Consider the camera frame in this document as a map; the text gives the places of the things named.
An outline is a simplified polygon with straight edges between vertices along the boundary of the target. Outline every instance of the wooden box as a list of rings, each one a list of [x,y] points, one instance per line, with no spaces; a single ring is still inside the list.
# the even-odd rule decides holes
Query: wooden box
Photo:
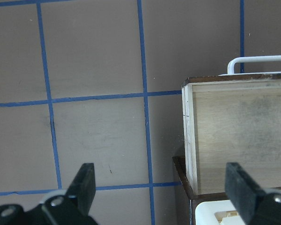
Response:
[[[224,192],[226,162],[281,186],[281,74],[188,78],[182,87],[186,176],[195,195]]]

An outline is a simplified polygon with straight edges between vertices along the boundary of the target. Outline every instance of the dark wooden edge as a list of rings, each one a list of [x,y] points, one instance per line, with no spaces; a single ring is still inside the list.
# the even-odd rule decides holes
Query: dark wooden edge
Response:
[[[197,206],[202,202],[211,202],[211,201],[222,201],[228,200],[228,197],[224,192],[222,193],[212,193],[212,194],[203,194],[203,195],[194,195],[192,187],[188,182],[186,177],[186,168],[185,168],[185,156],[174,156],[173,161],[178,172],[180,181],[183,185],[184,191],[190,200],[190,222],[191,225],[196,225],[195,220],[195,211]]]
[[[189,77],[182,83],[182,87],[186,86],[188,83],[205,83],[205,82],[220,82],[220,81],[245,81],[245,80],[259,80],[259,79],[280,80],[281,79],[281,73],[279,73],[279,74],[264,73],[264,74]]]

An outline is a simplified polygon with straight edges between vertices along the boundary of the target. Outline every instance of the white handle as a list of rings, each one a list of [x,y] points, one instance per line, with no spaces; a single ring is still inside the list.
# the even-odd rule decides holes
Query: white handle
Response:
[[[228,64],[228,74],[234,74],[234,65],[239,62],[275,62],[281,61],[281,55],[238,57]]]

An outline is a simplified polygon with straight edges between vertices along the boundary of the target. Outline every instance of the wooden board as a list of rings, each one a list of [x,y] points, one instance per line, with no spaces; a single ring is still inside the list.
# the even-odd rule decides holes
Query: wooden board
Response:
[[[224,191],[227,162],[281,186],[281,75],[210,77],[183,87],[187,178],[195,194]]]

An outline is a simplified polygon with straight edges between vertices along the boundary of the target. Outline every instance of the metal bolt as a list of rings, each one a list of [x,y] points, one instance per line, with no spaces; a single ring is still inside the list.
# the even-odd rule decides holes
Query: metal bolt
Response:
[[[63,201],[64,201],[64,198],[62,196],[58,196],[52,200],[51,206],[53,206],[53,207],[59,206],[60,204],[62,204]]]
[[[277,203],[281,203],[281,195],[274,195],[274,201]]]
[[[8,216],[10,216],[11,214],[13,214],[14,211],[15,211],[15,206],[10,205],[7,209],[5,209],[5,210],[3,210],[3,211],[1,212],[1,216],[2,216],[2,217],[8,217]]]

